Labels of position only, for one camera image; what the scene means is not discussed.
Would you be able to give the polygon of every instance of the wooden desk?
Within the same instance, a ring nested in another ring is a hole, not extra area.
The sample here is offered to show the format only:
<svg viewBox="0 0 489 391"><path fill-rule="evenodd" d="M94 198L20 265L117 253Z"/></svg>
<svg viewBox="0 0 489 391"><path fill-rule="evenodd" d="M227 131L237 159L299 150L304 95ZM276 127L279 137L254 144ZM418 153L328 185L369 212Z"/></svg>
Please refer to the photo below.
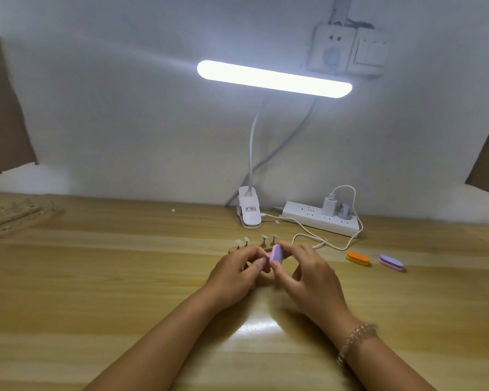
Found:
<svg viewBox="0 0 489 391"><path fill-rule="evenodd" d="M236 239L299 231L269 220L244 230L235 209L215 206L55 200L63 216L0 240L0 390L81 389L202 286ZM393 256L408 272L321 249L355 314L378 323L438 389L489 390L489 227L364 221L354 250ZM174 389L360 389L320 331L268 279L261 284L214 320Z"/></svg>

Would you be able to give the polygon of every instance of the plug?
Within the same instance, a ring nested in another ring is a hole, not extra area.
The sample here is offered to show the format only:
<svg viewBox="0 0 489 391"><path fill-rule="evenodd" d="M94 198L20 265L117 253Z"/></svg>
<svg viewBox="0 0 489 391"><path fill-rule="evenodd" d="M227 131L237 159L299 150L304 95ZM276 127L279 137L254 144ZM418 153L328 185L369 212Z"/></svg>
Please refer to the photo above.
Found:
<svg viewBox="0 0 489 391"><path fill-rule="evenodd" d="M327 215L328 217L333 217L335 215L336 209L337 201L335 200L335 193L330 193L328 197L324 198L321 214Z"/></svg>

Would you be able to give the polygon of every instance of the bracelet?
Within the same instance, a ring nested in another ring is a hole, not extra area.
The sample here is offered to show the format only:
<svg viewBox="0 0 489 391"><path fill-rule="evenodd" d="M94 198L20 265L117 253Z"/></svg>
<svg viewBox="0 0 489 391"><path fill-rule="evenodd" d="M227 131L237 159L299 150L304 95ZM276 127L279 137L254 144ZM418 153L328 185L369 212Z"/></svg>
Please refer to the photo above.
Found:
<svg viewBox="0 0 489 391"><path fill-rule="evenodd" d="M346 354L349 353L349 351L352 349L352 346L360 341L364 335L370 331L375 332L375 335L377 334L378 326L376 324L373 324L372 322L368 324L361 325L359 328L355 329L355 332L352 332L351 335L346 339L346 343L344 343L344 346L340 349L339 355L337 356L337 362L339 362L339 365L342 365L346 359Z"/></svg>

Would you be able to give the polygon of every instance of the white wall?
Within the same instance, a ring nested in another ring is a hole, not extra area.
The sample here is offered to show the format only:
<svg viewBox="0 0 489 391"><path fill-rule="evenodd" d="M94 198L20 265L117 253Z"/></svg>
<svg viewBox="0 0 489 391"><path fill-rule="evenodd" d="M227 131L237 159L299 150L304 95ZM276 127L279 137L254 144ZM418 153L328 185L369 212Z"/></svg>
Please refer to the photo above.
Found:
<svg viewBox="0 0 489 391"><path fill-rule="evenodd" d="M222 204L247 172L264 90L205 81L210 58L303 71L332 0L0 0L0 35L41 162L1 191ZM395 33L384 77L319 100L257 174L263 206L357 187L362 214L489 223L464 185L489 133L489 0L354 0ZM259 159L311 99L277 93Z"/></svg>

